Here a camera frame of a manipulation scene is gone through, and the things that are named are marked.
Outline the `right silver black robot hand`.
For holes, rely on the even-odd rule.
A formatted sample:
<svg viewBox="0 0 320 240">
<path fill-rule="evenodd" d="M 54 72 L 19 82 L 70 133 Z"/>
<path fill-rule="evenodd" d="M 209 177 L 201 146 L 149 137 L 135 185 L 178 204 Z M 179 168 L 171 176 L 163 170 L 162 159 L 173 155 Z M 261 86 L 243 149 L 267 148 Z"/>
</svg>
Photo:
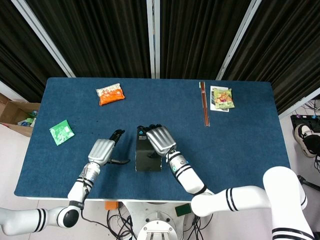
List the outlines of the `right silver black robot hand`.
<svg viewBox="0 0 320 240">
<path fill-rule="evenodd" d="M 149 142 L 159 156 L 165 157 L 176 150 L 177 143 L 165 126 L 151 124 L 145 130 Z"/>
</svg>

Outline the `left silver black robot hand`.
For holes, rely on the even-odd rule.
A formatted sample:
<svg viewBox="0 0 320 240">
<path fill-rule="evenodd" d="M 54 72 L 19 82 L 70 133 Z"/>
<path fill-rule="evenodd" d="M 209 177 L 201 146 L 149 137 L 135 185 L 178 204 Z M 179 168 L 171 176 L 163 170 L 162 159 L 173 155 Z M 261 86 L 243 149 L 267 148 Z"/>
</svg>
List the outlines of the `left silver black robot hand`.
<svg viewBox="0 0 320 240">
<path fill-rule="evenodd" d="M 88 161 L 90 163 L 96 163 L 100 166 L 105 166 L 106 164 L 128 164 L 131 161 L 130 159 L 121 161 L 112 158 L 112 152 L 114 150 L 114 147 L 116 146 L 120 137 L 124 133 L 125 130 L 117 129 L 113 132 L 109 139 L 97 139 L 90 153 L 88 154 Z"/>
</svg>

